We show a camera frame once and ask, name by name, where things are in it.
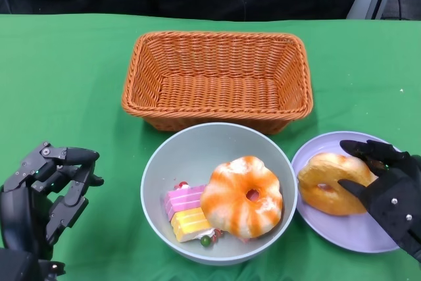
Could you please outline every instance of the green table surface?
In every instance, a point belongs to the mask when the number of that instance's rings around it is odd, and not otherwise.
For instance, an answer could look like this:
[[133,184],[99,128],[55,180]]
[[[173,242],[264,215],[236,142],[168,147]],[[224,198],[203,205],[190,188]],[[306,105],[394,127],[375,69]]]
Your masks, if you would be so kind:
[[288,32],[309,56],[314,110],[271,138],[292,159],[318,134],[355,130],[421,153],[421,22],[209,22],[142,16],[0,16],[0,182],[41,141],[94,149],[87,209],[55,246],[60,280],[419,280],[404,251],[369,255],[321,238],[298,213],[268,250],[231,267],[173,252],[150,228],[139,198],[145,165],[171,134],[120,106],[136,38],[157,30]]

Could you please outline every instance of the robotic hand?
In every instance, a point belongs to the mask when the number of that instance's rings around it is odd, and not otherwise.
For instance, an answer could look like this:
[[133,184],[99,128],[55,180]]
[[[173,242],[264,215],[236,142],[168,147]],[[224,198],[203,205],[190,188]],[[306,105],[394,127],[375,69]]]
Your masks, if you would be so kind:
[[[64,264],[50,261],[53,246],[72,227],[88,204],[89,186],[101,186],[93,174],[99,154],[82,148],[53,147],[44,142],[26,156],[20,168],[0,187],[0,248],[2,280],[53,281]],[[55,202],[67,184],[65,196]]]
[[396,244],[421,263],[421,157],[390,144],[344,140],[340,146],[362,159],[378,178],[365,187],[339,184],[356,196]]

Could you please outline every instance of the orange wicker basket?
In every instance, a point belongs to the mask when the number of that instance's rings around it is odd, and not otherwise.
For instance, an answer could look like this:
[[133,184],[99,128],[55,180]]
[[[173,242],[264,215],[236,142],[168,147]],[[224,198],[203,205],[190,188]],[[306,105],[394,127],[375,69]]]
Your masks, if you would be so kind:
[[122,106],[157,130],[232,122],[278,133],[312,110],[303,42],[290,34],[145,34],[134,47]]

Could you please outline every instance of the toy donut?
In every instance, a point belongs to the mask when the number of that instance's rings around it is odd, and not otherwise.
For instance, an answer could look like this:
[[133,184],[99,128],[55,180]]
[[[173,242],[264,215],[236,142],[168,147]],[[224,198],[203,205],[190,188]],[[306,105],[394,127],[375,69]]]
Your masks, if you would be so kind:
[[201,196],[201,208],[212,227],[240,238],[258,237],[281,219],[279,180],[256,157],[222,164]]
[[310,206],[330,215],[365,213],[361,202],[337,183],[348,179],[368,186],[376,176],[356,157],[321,153],[298,173],[299,191]]

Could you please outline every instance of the donut hole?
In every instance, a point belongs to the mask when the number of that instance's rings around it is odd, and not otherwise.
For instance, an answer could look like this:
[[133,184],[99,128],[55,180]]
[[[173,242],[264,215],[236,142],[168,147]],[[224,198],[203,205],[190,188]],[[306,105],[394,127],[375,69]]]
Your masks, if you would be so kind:
[[259,198],[259,192],[257,190],[251,189],[245,194],[245,196],[250,201],[256,201]]
[[326,191],[326,192],[333,192],[334,191],[334,189],[331,186],[329,186],[328,184],[318,184],[317,186],[320,189],[322,189],[323,191]]

